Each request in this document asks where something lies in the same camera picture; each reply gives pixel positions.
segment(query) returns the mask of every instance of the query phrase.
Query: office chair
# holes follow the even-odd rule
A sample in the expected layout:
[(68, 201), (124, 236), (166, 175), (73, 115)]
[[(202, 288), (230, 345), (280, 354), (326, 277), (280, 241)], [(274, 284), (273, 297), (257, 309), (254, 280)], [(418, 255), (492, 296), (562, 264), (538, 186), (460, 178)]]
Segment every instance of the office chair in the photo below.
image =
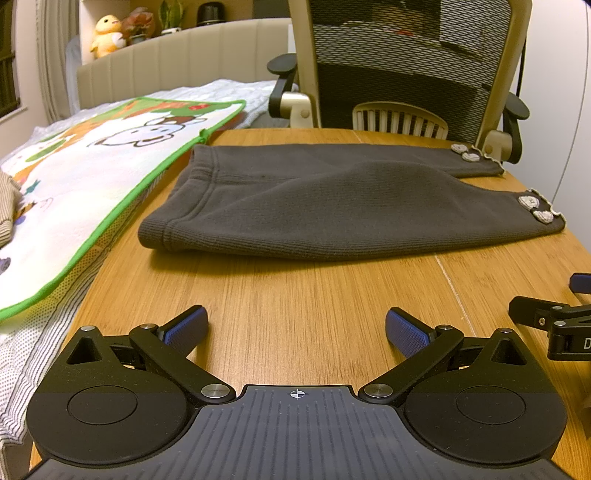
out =
[(297, 54), (269, 63), (280, 76), (271, 116), (447, 138), (519, 161), (517, 120), (530, 113), (509, 87), (531, 0), (290, 0), (290, 11)]

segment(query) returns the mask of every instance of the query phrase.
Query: bed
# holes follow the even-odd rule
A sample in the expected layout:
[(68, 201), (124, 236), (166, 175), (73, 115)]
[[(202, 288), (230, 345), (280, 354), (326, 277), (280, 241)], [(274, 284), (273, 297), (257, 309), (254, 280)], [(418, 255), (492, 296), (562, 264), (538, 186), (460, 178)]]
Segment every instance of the bed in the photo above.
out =
[[(0, 160), (0, 166), (41, 138), (141, 96), (195, 102), (243, 99), (246, 106), (231, 128), (286, 127), (287, 121), (267, 114), (275, 76), (266, 65), (288, 51), (290, 23), (288, 18), (273, 18), (194, 28), (86, 64), (77, 72), (82, 110), (47, 128), (36, 128), (25, 145)], [(57, 355), (111, 246), (158, 178), (118, 215), (50, 294), (0, 322), (0, 480), (16, 480), (27, 471), (28, 400)]]

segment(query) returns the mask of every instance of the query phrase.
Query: cartoon blanket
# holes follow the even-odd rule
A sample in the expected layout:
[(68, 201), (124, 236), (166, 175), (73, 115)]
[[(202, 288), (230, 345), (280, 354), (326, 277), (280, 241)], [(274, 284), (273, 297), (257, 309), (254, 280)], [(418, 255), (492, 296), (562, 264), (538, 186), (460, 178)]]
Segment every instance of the cartoon blanket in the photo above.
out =
[(4, 162), (23, 201), (0, 249), (0, 320), (49, 295), (160, 173), (244, 106), (140, 97)]

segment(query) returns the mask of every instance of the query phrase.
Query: striped fabric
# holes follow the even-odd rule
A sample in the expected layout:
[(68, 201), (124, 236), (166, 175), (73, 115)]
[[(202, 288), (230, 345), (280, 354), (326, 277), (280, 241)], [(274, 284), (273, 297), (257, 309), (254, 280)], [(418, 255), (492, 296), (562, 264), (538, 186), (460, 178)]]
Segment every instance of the striped fabric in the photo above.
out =
[(0, 248), (12, 238), (12, 218), (21, 200), (21, 186), (0, 170)]

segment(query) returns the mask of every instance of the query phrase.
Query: black container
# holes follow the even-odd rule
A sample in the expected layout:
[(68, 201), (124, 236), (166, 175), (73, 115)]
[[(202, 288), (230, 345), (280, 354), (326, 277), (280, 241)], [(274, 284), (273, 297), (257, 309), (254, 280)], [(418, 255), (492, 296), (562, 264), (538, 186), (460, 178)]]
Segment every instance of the black container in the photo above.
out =
[(197, 10), (197, 26), (213, 25), (226, 21), (223, 3), (208, 2), (199, 5)]

